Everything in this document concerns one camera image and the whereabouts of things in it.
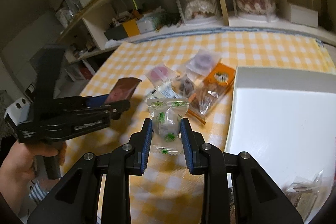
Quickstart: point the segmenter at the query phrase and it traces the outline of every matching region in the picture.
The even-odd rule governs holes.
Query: wall
[[[2,63],[1,59],[0,59],[0,90],[6,90],[13,100],[16,100],[19,97],[23,96],[22,92],[18,89],[12,78],[9,76],[9,73],[4,67],[4,64]]]
[[[24,28],[3,49],[2,54],[13,75],[26,89],[36,78],[36,72],[29,60],[46,43],[55,43],[62,25],[54,12],[47,11],[33,23]]]

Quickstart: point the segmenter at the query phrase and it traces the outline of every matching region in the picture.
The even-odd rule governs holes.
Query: yellow and white gingham tablecloth
[[[273,66],[335,72],[328,52],[313,38],[271,32],[223,32],[172,37],[139,44],[123,43],[103,64],[82,92],[96,96],[111,91],[119,78],[137,77],[137,87],[129,111],[112,121],[110,128],[67,141],[63,171],[66,172],[86,152],[109,153],[127,143],[132,133],[149,118],[144,95],[153,86],[144,76],[155,65],[176,68],[200,48],[221,52],[223,64],[236,66]],[[187,114],[194,131],[206,142],[224,149],[228,132],[232,90],[221,100],[202,125]],[[203,176],[192,176],[184,155],[151,153],[142,177],[130,176],[132,223],[198,223],[201,215]]]

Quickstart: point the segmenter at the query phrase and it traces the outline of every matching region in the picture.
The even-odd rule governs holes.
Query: silver bolt
[[[85,160],[92,160],[92,158],[93,158],[93,154],[92,154],[92,153],[86,153],[86,154],[84,155],[84,159],[85,159]]]
[[[211,148],[211,144],[210,144],[210,143],[203,143],[203,144],[202,144],[202,148],[203,148],[204,150],[209,150],[209,149]]]
[[[129,150],[132,149],[132,145],[129,144],[129,143],[126,143],[126,144],[123,145],[123,149],[124,149],[125,151],[129,151]]]
[[[248,152],[240,152],[240,156],[243,158],[243,159],[245,159],[245,160],[247,160],[247,159],[249,159],[250,158],[250,154],[248,153]]]

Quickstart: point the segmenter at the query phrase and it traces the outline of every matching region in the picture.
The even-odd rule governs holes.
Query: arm
[[[26,194],[26,187],[35,178],[33,170],[34,156],[56,156],[58,151],[44,143],[14,143],[0,167],[0,192],[7,204],[18,213]]]

